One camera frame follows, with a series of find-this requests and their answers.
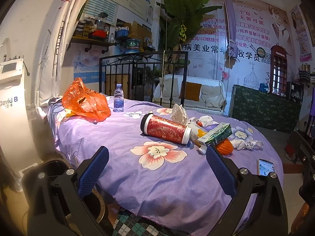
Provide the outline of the purple floral bed sheet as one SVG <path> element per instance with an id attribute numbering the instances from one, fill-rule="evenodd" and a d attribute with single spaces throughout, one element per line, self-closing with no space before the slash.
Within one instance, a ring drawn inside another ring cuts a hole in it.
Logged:
<path id="1" fill-rule="evenodd" d="M 115 235 L 287 234 L 282 162 L 254 127 L 233 118 L 212 117 L 218 125 L 231 125 L 230 142 L 263 142 L 260 150 L 233 149 L 230 155 L 221 155 L 235 177 L 236 195 L 231 198 L 221 188 L 206 154 L 190 139 L 183 145 L 142 133 L 140 123 L 148 113 L 171 120 L 164 108 L 126 99 L 124 111 L 114 112 L 114 98 L 106 99 L 111 115 L 103 122 L 70 116 L 60 100 L 50 103 L 46 117 L 56 149 L 76 167 L 105 146 L 109 161 L 95 185 L 136 219 L 155 224 L 154 228 L 129 226 L 121 214 Z M 272 162 L 275 173 L 258 175 L 258 159 Z"/>

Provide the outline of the red phone booth cabinet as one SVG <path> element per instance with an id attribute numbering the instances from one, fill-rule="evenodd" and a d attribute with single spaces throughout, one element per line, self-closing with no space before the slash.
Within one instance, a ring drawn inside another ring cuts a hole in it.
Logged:
<path id="1" fill-rule="evenodd" d="M 271 47 L 270 60 L 270 92 L 279 96 L 287 90 L 287 55 L 283 47 Z"/>

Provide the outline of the white wicker swing sofa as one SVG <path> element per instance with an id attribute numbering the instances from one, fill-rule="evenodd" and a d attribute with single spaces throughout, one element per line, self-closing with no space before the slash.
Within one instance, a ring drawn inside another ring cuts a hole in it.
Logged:
<path id="1" fill-rule="evenodd" d="M 186 110 L 206 114 L 224 113 L 226 98 L 224 84 L 220 80 L 182 75 L 165 75 L 154 90 L 153 102 L 165 108 L 182 104 Z"/>

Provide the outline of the black trash bin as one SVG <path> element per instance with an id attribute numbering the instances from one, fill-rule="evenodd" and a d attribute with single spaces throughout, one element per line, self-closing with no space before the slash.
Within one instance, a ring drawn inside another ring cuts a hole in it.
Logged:
<path id="1" fill-rule="evenodd" d="M 108 207 L 97 190 L 77 194 L 77 172 L 61 160 L 29 170 L 22 178 L 28 202 L 28 235 L 112 235 Z"/>

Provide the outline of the white David B machine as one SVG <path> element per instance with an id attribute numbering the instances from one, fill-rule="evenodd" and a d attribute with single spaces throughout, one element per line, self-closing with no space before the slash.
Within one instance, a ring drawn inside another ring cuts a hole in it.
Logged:
<path id="1" fill-rule="evenodd" d="M 16 177 L 40 162 L 27 116 L 23 59 L 1 63 L 1 151 Z"/>

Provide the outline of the green banana plant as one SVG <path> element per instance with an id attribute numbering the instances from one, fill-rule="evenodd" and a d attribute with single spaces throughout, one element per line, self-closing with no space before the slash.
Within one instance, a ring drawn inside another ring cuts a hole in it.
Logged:
<path id="1" fill-rule="evenodd" d="M 202 28 L 203 16 L 222 9 L 208 6 L 210 0 L 162 0 L 157 3 L 166 17 L 160 20 L 163 35 L 162 45 L 167 51 L 181 51 L 182 47 L 196 36 Z"/>

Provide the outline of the red patterned paper cup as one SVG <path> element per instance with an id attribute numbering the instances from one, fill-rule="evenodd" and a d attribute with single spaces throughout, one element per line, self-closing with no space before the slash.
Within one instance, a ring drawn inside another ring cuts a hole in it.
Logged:
<path id="1" fill-rule="evenodd" d="M 191 133 L 190 127 L 164 119 L 153 113 L 148 113 L 142 118 L 140 129 L 145 135 L 183 145 L 188 144 Z"/>

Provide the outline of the orange plastic bag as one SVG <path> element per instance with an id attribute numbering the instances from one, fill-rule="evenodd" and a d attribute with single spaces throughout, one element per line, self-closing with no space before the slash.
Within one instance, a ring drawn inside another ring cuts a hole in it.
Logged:
<path id="1" fill-rule="evenodd" d="M 111 115 L 106 96 L 87 88 L 79 77 L 66 89 L 62 105 L 75 116 L 92 123 L 103 122 Z"/>

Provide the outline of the black iron bed frame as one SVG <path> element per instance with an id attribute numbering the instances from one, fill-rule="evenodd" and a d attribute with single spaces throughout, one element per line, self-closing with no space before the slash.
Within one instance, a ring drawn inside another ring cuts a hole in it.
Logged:
<path id="1" fill-rule="evenodd" d="M 124 96 L 130 100 L 153 102 L 158 80 L 171 75 L 168 107 L 172 107 L 175 71 L 183 71 L 183 81 L 178 84 L 182 94 L 179 104 L 185 101 L 188 53 L 185 51 L 138 52 L 101 57 L 99 59 L 99 92 L 113 95 L 117 84 L 122 85 Z"/>

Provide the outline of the green tissue box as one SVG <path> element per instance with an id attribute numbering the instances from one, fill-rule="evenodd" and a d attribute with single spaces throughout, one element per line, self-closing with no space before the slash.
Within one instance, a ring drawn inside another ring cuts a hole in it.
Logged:
<path id="1" fill-rule="evenodd" d="M 220 123 L 215 128 L 210 130 L 204 136 L 198 138 L 198 142 L 202 146 L 211 144 L 217 145 L 232 134 L 231 125 L 228 123 Z"/>

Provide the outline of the green patterned covered table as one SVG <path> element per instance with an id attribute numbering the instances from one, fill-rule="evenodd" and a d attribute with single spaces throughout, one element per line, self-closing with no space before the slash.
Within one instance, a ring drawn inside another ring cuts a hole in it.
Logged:
<path id="1" fill-rule="evenodd" d="M 233 86 L 229 116 L 234 119 L 291 133 L 298 123 L 300 111 L 300 103 L 252 88 Z"/>

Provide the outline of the white tissue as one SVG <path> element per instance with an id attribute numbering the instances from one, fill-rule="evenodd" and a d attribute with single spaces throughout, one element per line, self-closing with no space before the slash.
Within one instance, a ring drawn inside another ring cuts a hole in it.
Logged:
<path id="1" fill-rule="evenodd" d="M 173 122 L 181 125 L 186 125 L 188 122 L 188 115 L 182 105 L 174 104 L 170 117 Z"/>

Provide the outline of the orange juice bottle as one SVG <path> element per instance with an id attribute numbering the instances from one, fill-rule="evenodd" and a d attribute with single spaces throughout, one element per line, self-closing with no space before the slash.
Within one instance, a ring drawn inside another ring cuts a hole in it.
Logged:
<path id="1" fill-rule="evenodd" d="M 203 137 L 205 134 L 207 134 L 207 131 L 197 125 L 196 123 L 188 123 L 188 127 L 190 127 L 190 140 L 198 146 L 198 151 L 202 154 L 206 154 L 206 147 L 203 147 L 202 144 L 199 141 L 199 138 Z"/>

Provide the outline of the brown cushion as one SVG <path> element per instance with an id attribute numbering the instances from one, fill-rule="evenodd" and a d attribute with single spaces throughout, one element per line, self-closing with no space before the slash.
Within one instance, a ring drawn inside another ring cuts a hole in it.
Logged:
<path id="1" fill-rule="evenodd" d="M 191 83 L 191 82 L 186 82 L 182 83 L 181 87 L 181 93 L 179 98 L 184 98 L 185 100 L 192 100 L 192 101 L 200 101 L 200 96 L 201 96 L 201 84 L 198 83 Z"/>

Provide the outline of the orange foam fruit net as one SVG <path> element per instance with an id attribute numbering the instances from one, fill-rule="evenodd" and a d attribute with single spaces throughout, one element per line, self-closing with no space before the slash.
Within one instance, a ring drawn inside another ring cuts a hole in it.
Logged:
<path id="1" fill-rule="evenodd" d="M 216 149 L 221 155 L 230 155 L 233 152 L 233 145 L 230 140 L 226 138 L 216 145 Z"/>

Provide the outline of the white wrapper with red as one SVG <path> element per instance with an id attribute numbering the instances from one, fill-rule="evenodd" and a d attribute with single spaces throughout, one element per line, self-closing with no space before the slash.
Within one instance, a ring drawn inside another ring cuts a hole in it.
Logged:
<path id="1" fill-rule="evenodd" d="M 209 127 L 211 125 L 218 125 L 218 122 L 216 122 L 212 116 L 201 116 L 197 119 L 196 124 L 201 127 Z"/>

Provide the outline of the wooden wall shelf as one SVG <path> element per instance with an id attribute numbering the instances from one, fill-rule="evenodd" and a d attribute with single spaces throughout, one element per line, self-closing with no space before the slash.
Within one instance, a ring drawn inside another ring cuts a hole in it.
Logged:
<path id="1" fill-rule="evenodd" d="M 107 53 L 109 51 L 109 47 L 117 45 L 116 42 L 110 43 L 108 41 L 99 41 L 99 40 L 94 40 L 94 39 L 90 39 L 90 38 L 75 37 L 75 36 L 73 36 L 71 38 L 70 42 L 86 45 L 86 47 L 84 48 L 85 52 L 90 51 L 93 46 L 103 47 L 101 50 L 101 54 Z"/>

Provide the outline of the clear water bottle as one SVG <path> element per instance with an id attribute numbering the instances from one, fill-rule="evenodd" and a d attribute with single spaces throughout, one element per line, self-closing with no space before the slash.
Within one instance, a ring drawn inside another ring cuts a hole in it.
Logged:
<path id="1" fill-rule="evenodd" d="M 122 84 L 117 84 L 114 91 L 114 112 L 124 111 L 124 92 L 122 89 Z"/>

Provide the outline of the smartphone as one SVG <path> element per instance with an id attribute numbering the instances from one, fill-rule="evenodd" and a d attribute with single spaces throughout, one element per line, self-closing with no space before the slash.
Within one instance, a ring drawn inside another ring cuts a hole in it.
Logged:
<path id="1" fill-rule="evenodd" d="M 257 160 L 257 171 L 260 176 L 268 176 L 269 173 L 275 173 L 274 164 L 264 159 Z"/>

